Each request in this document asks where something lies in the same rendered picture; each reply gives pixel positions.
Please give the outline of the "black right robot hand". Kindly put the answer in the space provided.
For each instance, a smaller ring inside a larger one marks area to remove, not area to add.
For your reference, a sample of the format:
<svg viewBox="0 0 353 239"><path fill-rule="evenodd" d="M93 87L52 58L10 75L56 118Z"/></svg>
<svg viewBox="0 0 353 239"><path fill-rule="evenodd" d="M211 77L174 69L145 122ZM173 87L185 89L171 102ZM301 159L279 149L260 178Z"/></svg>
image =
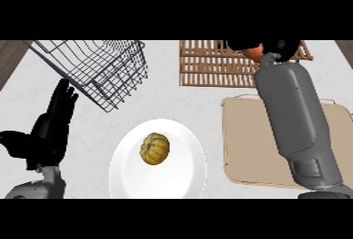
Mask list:
<svg viewBox="0 0 353 239"><path fill-rule="evenodd" d="M263 47L263 55L266 53L278 53L281 57L278 58L278 62L287 62L291 57L294 56L298 46L300 40L248 40L248 39L229 39L227 40L227 47L232 50L242 51L244 49L256 48L257 46Z"/></svg>

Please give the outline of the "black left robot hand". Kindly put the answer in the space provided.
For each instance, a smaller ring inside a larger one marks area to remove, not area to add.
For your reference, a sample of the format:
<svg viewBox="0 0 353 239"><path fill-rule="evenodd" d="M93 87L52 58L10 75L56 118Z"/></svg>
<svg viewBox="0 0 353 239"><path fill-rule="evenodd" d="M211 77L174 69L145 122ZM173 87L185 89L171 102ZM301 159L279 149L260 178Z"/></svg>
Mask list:
<svg viewBox="0 0 353 239"><path fill-rule="evenodd" d="M30 171L56 166L65 157L77 98L69 81L62 78L52 93L47 111L38 116L31 132L0 132L0 144L13 158L27 160Z"/></svg>

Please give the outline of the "orange sweet potato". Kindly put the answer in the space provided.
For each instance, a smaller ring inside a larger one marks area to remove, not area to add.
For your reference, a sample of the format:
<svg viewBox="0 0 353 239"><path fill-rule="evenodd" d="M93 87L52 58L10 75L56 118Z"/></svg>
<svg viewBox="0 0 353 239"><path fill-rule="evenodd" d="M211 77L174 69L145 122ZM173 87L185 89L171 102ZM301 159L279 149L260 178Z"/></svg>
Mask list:
<svg viewBox="0 0 353 239"><path fill-rule="evenodd" d="M263 55L261 51L263 47L257 46L256 48L244 49L241 53L248 59L251 59L256 63L258 63Z"/></svg>

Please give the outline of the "beige tray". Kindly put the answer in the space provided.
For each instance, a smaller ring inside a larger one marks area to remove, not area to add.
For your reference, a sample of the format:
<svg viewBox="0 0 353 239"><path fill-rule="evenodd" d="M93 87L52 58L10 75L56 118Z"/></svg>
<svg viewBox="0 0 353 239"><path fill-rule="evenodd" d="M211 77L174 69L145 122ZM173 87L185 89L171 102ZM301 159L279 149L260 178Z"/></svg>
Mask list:
<svg viewBox="0 0 353 239"><path fill-rule="evenodd" d="M222 101L223 169L239 184L301 189L294 182L287 159L279 155L264 104L256 95ZM353 113L332 100L322 100L331 146L343 174L353 188Z"/></svg>

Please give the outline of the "brown wooden slatted mat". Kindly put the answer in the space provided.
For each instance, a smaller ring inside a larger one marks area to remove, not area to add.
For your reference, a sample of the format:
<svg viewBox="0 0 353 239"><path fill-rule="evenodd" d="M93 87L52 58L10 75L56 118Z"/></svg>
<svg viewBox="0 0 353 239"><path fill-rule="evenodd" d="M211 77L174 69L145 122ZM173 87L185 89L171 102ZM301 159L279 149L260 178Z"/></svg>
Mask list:
<svg viewBox="0 0 353 239"><path fill-rule="evenodd" d="M195 87L254 88L260 63L226 40L179 41L179 85Z"/></svg>

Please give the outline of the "yellow striped squash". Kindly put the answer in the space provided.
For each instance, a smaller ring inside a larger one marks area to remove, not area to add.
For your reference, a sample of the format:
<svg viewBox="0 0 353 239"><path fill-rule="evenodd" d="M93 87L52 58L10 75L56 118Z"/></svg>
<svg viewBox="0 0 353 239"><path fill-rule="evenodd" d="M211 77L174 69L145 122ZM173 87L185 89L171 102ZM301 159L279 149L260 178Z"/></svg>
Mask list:
<svg viewBox="0 0 353 239"><path fill-rule="evenodd" d="M142 160L151 164L158 165L164 162L170 153L168 138L158 133L151 133L143 139L139 155Z"/></svg>

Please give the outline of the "white oval plate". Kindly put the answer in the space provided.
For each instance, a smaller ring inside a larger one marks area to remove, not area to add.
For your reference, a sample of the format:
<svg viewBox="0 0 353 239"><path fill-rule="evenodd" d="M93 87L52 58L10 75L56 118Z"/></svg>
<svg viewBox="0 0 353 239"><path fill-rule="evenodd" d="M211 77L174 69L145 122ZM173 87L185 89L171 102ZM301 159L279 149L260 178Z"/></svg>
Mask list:
<svg viewBox="0 0 353 239"><path fill-rule="evenodd" d="M115 148L111 197L198 198L205 168L201 143L188 127L171 119L148 120L129 131Z"/></svg>

